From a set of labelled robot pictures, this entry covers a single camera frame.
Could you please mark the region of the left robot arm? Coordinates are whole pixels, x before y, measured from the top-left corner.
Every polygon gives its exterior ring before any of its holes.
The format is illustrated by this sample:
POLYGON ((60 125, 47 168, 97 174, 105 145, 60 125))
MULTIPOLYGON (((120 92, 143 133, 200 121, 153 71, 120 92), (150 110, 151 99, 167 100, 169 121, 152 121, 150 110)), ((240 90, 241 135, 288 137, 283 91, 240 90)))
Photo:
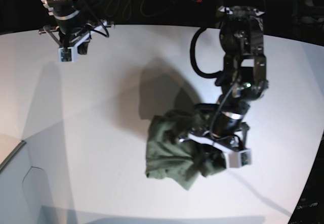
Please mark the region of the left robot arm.
POLYGON ((246 150, 249 126, 244 122, 252 101, 260 99, 268 89, 264 29, 261 16, 265 0, 219 0, 221 16, 219 41, 224 51, 223 69, 206 73, 196 61, 196 43, 206 31, 201 27, 190 43, 190 63, 202 78, 214 79, 222 91, 214 104, 201 103, 194 109, 203 121, 193 134, 209 139, 213 147, 227 152, 246 150))

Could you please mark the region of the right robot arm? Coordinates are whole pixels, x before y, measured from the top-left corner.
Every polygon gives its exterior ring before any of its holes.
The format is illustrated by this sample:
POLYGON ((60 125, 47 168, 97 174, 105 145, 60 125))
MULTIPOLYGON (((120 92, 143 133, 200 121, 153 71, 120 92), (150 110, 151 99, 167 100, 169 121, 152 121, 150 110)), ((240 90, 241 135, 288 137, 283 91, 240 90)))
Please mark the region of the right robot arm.
POLYGON ((86 55, 92 34, 109 37, 108 28, 112 22, 99 19, 89 5, 86 9, 93 16, 87 17, 82 5, 85 0, 40 0, 49 16, 56 21, 55 26, 45 25, 39 34, 49 35, 58 45, 59 62, 75 62, 78 55, 86 55))

